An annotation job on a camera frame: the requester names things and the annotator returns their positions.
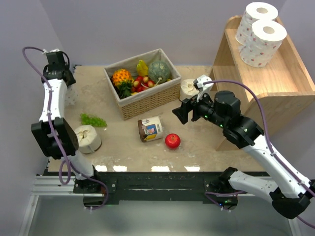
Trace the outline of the floral roll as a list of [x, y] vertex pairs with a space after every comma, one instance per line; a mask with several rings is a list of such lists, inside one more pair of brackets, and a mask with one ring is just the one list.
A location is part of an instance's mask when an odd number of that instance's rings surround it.
[[235, 38], [244, 45], [252, 31], [252, 24], [258, 20], [275, 20], [278, 10], [271, 4], [265, 2], [252, 2], [246, 6]]
[[286, 29], [273, 20], [258, 20], [240, 48], [241, 60], [252, 67], [265, 67], [287, 37]]
[[69, 86], [65, 94], [65, 101], [64, 101], [65, 106], [67, 107], [67, 106], [75, 105], [77, 99], [78, 99], [78, 93], [75, 88], [75, 85]]

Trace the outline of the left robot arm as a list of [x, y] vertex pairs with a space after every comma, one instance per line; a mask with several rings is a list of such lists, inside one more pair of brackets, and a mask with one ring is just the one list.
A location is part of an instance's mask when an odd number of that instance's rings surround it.
[[39, 121], [31, 125], [31, 132], [45, 156], [61, 160], [68, 175], [75, 173], [79, 181], [85, 181], [87, 190], [96, 193], [102, 181], [97, 178], [95, 167], [79, 151], [77, 136], [64, 118], [66, 93], [76, 82], [69, 68], [69, 57], [59, 49], [42, 52], [48, 61], [40, 72], [44, 105]]

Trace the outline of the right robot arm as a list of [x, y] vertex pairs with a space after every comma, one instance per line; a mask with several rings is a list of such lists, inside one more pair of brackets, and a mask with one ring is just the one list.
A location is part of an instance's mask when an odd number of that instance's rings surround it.
[[222, 128], [226, 139], [237, 148], [253, 157], [272, 178], [271, 181], [247, 175], [229, 167], [222, 172], [214, 187], [224, 195], [232, 191], [243, 191], [271, 203], [283, 217], [298, 217], [311, 203], [315, 182], [300, 174], [272, 145], [268, 145], [263, 129], [251, 118], [241, 114], [241, 102], [230, 91], [219, 91], [211, 99], [208, 94], [185, 99], [173, 114], [182, 124], [200, 118]]

